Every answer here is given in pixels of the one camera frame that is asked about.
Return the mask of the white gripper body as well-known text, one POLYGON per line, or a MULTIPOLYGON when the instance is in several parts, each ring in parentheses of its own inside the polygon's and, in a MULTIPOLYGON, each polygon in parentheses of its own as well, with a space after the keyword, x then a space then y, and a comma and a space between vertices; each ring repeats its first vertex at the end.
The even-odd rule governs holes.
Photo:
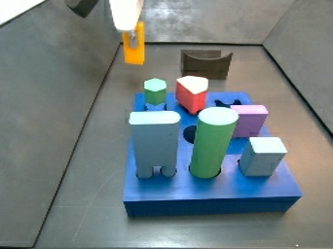
POLYGON ((118 31, 131 31, 140 17, 143 0, 110 0, 114 25, 118 31))

